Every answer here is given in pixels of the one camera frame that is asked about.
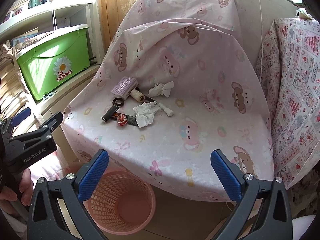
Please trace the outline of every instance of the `purple gingham box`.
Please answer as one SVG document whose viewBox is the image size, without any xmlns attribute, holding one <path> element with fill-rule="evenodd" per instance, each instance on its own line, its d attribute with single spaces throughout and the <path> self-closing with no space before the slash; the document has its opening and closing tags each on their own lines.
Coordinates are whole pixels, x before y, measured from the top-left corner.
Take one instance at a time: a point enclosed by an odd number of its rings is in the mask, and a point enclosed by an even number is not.
<svg viewBox="0 0 320 240">
<path fill-rule="evenodd" d="M 123 77 L 118 84 L 111 90 L 111 93 L 116 97 L 126 100 L 130 95 L 131 90 L 138 86 L 138 81 L 135 78 Z"/>
</svg>

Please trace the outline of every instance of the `strawberry print fabric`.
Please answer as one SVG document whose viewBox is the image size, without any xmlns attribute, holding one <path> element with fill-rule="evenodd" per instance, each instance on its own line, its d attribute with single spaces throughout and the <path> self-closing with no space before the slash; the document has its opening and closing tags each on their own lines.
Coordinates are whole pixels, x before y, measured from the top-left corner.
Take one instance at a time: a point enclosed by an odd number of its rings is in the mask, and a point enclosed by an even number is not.
<svg viewBox="0 0 320 240">
<path fill-rule="evenodd" d="M 275 20 L 264 38 L 261 85 L 272 123 L 274 176 L 290 188 L 320 160 L 320 25 Z M 260 58 L 255 66 L 260 78 Z"/>
</svg>

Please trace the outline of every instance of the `white cable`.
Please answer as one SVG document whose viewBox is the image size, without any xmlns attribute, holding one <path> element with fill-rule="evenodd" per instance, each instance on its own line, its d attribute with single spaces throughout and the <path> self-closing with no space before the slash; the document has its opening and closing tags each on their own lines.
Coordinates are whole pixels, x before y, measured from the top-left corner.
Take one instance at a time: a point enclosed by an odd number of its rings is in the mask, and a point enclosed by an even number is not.
<svg viewBox="0 0 320 240">
<path fill-rule="evenodd" d="M 228 206 L 228 203 L 229 203 L 229 202 L 226 202 L 226 205 L 227 205 L 228 209 L 230 209 L 230 211 L 233 211 L 233 209 L 231 209 L 231 208 Z"/>
<path fill-rule="evenodd" d="M 53 15 L 54 15 L 54 23 L 56 25 L 56 29 L 58 29 L 58 26 L 57 26 L 57 19 L 56 19 L 56 11 L 53 10 Z"/>
<path fill-rule="evenodd" d="M 259 5 L 260 5 L 260 15 L 261 15 L 261 48 L 262 48 L 261 62 L 260 62 L 260 83 L 261 83 L 262 59 L 263 59 L 263 20 L 262 20 L 262 9 L 261 9 L 261 1 L 260 0 L 259 0 Z"/>
<path fill-rule="evenodd" d="M 53 30 L 56 30 L 57 27 L 57 19 L 56 19 L 56 12 L 52 10 L 52 22 L 53 22 Z"/>
</svg>

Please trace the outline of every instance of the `spool of thread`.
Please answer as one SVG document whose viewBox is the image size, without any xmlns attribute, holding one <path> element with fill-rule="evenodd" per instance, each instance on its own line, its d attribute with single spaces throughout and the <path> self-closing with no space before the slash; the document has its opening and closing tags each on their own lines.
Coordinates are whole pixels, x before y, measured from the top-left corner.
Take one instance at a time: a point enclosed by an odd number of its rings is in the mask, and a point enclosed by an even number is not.
<svg viewBox="0 0 320 240">
<path fill-rule="evenodd" d="M 173 116 L 174 112 L 170 109 L 167 108 L 164 104 L 162 103 L 158 103 L 158 105 L 165 111 L 165 113 L 167 114 L 167 116 Z"/>
<path fill-rule="evenodd" d="M 130 95 L 140 103 L 144 101 L 144 94 L 140 93 L 138 90 L 133 89 L 130 92 Z"/>
</svg>

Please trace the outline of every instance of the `green storage box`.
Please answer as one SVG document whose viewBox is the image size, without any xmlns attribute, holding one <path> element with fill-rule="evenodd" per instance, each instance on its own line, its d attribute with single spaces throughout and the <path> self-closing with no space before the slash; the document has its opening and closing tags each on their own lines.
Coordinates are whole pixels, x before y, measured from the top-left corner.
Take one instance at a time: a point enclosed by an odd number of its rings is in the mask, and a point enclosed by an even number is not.
<svg viewBox="0 0 320 240">
<path fill-rule="evenodd" d="M 36 100 L 90 66 L 88 28 L 87 24 L 60 28 L 17 53 L 23 78 Z"/>
</svg>

